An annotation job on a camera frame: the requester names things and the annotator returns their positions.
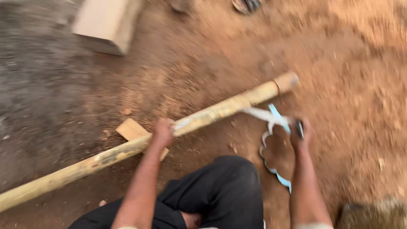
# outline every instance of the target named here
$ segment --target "wood block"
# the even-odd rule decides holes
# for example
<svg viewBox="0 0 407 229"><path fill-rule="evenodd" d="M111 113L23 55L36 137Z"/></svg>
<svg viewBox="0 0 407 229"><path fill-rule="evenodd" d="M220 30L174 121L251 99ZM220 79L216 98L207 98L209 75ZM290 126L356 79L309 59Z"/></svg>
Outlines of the wood block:
<svg viewBox="0 0 407 229"><path fill-rule="evenodd" d="M93 51L126 55L145 0L85 0L72 26Z"/></svg>
<svg viewBox="0 0 407 229"><path fill-rule="evenodd" d="M122 124L120 124L120 126L116 128L116 131L128 141L149 134L147 130L130 118L126 119ZM168 151L169 150L167 148L162 151L161 160L167 156Z"/></svg>

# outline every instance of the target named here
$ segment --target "black pants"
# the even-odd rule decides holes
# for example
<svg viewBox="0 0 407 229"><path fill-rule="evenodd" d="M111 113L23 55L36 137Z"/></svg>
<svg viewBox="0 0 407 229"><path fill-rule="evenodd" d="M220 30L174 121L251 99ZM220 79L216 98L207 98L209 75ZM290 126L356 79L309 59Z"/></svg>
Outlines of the black pants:
<svg viewBox="0 0 407 229"><path fill-rule="evenodd" d="M121 199L76 220L69 229L110 229ZM202 227L263 228L263 201L255 166L222 156L180 180L171 180L155 204L154 229L186 229L180 211L201 213Z"/></svg>

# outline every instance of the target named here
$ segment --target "person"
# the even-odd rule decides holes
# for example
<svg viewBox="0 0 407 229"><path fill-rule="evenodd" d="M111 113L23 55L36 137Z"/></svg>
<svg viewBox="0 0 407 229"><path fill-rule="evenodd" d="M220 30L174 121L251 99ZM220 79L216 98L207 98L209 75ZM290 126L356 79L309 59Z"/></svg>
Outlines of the person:
<svg viewBox="0 0 407 229"><path fill-rule="evenodd" d="M123 199L77 219L69 229L261 229L263 200L255 166L239 156L221 156L156 197L160 154L174 139L174 121L161 118ZM295 171L290 197L291 228L332 229L310 157L314 132L303 121L304 137L291 128Z"/></svg>

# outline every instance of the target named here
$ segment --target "wooden stick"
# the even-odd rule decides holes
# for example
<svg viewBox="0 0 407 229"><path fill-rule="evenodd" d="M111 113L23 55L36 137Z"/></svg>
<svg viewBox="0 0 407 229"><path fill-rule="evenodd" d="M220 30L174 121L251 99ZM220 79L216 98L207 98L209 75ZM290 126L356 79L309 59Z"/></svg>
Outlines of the wooden stick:
<svg viewBox="0 0 407 229"><path fill-rule="evenodd" d="M286 73L273 81L182 118L175 123L175 136L197 130L231 116L241 109L269 100L280 93L290 90L297 81L298 77L294 73ZM134 156L148 146L150 139L151 134L134 139L2 193L0 194L0 212Z"/></svg>

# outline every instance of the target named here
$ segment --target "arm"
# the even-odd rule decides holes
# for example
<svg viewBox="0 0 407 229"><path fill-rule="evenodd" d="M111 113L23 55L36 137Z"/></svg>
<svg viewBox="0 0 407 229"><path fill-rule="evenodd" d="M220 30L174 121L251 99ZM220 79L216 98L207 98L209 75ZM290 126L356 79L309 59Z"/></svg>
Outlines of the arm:
<svg viewBox="0 0 407 229"><path fill-rule="evenodd" d="M295 152L295 170L290 197L291 228L311 223L332 226L309 154L309 144L314 131L308 120L304 120L302 124L303 139L299 138L296 128L291 127L291 144Z"/></svg>
<svg viewBox="0 0 407 229"><path fill-rule="evenodd" d="M144 153L129 189L114 219L112 229L136 227L150 229L154 216L156 184L160 169L160 156L174 140L174 121L161 118L156 126L151 144Z"/></svg>

